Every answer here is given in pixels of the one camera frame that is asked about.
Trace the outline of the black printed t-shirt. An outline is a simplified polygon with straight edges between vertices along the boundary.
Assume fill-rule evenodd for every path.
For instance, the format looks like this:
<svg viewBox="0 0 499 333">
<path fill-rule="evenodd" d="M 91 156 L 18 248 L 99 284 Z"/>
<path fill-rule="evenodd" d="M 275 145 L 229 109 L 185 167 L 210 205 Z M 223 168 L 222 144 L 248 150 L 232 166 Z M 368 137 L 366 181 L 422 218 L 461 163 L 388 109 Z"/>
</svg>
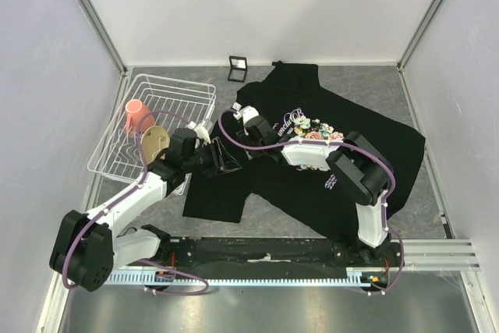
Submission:
<svg viewBox="0 0 499 333">
<path fill-rule="evenodd" d="M 279 135 L 341 140 L 350 132 L 364 136 L 390 163 L 395 191 L 388 198 L 388 214 L 400 211 L 409 198 L 424 153 L 424 137 L 396 122 L 343 98 L 320 85 L 316 65 L 275 62 L 261 82 L 248 83 L 237 92 L 237 103 L 253 106 Z M 356 240 L 356 206 L 325 169 L 280 165 L 267 155 L 248 158 L 225 138 L 241 126 L 226 113 L 211 132 L 242 166 L 227 175 L 191 177 L 183 216 L 213 221 L 240 222 L 246 198 L 256 194 L 334 241 Z"/>
</svg>

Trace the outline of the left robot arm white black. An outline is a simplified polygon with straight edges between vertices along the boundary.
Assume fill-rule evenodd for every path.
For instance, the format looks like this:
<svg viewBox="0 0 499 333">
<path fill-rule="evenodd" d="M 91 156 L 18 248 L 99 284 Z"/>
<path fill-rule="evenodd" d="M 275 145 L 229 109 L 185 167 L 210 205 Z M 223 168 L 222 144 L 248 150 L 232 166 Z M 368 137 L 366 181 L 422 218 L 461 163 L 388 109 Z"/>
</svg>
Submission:
<svg viewBox="0 0 499 333">
<path fill-rule="evenodd" d="M 177 129 L 168 147 L 158 151 L 140 176 L 100 206 L 67 213 L 61 221 L 49 266 L 62 276 L 67 289 L 88 292 L 100 288 L 117 268 L 148 259 L 154 265 L 168 262 L 168 234 L 146 227 L 130 236 L 122 230 L 149 206 L 163 200 L 188 174 L 202 172 L 218 177 L 242 166 L 221 140 L 202 140 L 196 131 Z"/>
</svg>

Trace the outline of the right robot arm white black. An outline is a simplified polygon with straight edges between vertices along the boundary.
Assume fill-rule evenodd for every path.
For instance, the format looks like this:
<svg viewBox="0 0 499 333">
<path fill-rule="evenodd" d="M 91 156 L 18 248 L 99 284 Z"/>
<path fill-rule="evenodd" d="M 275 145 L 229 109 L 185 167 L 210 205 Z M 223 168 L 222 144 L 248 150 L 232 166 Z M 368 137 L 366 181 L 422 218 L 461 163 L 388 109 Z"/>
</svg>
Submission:
<svg viewBox="0 0 499 333">
<path fill-rule="evenodd" d="M 391 166 L 360 133 L 345 138 L 324 136 L 319 129 L 306 135 L 282 139 L 253 107 L 234 111 L 242 125 L 244 141 L 230 140 L 245 151 L 275 151 L 291 166 L 329 170 L 337 184 L 355 202 L 359 223 L 357 256 L 365 265 L 375 265 L 385 256 L 388 238 L 387 199 L 395 189 Z"/>
</svg>

